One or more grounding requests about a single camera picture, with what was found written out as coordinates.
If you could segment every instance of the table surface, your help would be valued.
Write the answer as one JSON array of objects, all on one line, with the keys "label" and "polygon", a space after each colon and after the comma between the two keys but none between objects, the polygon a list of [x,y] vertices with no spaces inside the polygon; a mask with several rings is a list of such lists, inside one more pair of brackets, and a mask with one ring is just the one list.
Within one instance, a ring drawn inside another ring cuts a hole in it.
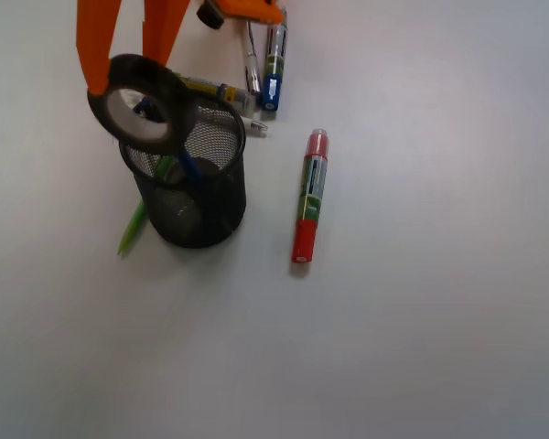
[{"label": "table surface", "polygon": [[[196,7],[168,66],[243,87],[240,23]],[[139,195],[85,100],[74,2],[0,1],[0,437],[549,438],[549,0],[288,14],[242,226],[193,252],[148,225],[120,260]],[[113,54],[141,19],[124,0]]]}]

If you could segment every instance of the green pen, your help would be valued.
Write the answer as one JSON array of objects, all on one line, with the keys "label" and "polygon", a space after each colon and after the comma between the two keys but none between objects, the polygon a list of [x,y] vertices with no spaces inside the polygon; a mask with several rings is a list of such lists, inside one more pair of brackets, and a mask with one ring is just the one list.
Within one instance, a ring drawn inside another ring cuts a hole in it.
[{"label": "green pen", "polygon": [[[164,178],[167,175],[168,170],[173,165],[173,159],[171,155],[165,155],[156,164],[155,178]],[[132,248],[135,244],[136,238],[138,238],[139,232],[145,226],[148,214],[146,213],[145,203],[141,199],[136,207],[135,213],[133,213],[130,222],[126,226],[124,235],[120,240],[120,246],[118,247],[118,254],[123,256]]]}]

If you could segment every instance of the pen holder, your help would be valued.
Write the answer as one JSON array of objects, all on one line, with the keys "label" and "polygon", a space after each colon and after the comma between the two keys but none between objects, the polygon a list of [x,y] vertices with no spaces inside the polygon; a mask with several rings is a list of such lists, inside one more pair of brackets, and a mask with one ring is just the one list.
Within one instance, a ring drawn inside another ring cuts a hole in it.
[{"label": "pen holder", "polygon": [[[201,171],[199,181],[185,177],[172,155],[148,154],[120,144],[151,223],[163,239],[185,248],[210,247],[225,240],[238,228],[246,209],[242,119],[217,97],[195,95],[199,113],[185,148]],[[167,172],[159,173],[161,168]]]}]

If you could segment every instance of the black tape roll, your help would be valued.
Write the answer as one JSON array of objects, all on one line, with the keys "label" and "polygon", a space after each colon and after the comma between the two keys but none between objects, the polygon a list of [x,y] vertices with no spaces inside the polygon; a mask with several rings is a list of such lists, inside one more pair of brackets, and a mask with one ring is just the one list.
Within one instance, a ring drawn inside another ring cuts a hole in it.
[{"label": "black tape roll", "polygon": [[[151,99],[164,122],[151,122],[133,112],[120,93],[126,89]],[[93,115],[111,135],[149,154],[177,153],[184,147],[198,114],[195,96],[175,73],[134,54],[111,59],[106,91],[101,96],[88,92],[88,102]]]}]

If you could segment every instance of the marker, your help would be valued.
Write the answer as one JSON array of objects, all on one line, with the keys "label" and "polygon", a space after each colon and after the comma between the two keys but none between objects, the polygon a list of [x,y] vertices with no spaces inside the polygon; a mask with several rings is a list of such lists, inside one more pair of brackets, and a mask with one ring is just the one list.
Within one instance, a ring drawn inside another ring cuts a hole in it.
[{"label": "marker", "polygon": [[313,130],[307,142],[303,174],[301,176],[301,193],[296,213],[295,243],[291,261],[296,263],[311,262],[313,246],[318,230],[323,186],[328,170],[329,138],[325,130]]},{"label": "marker", "polygon": [[266,63],[264,66],[263,110],[278,110],[278,100],[283,84],[286,51],[286,10],[281,8],[285,18],[280,25],[269,26],[266,40]]},{"label": "marker", "polygon": [[244,47],[246,50],[246,88],[256,99],[256,103],[263,101],[263,93],[260,86],[260,71],[258,70],[258,59],[254,51],[253,29],[250,21],[246,22],[246,34],[244,36]]}]

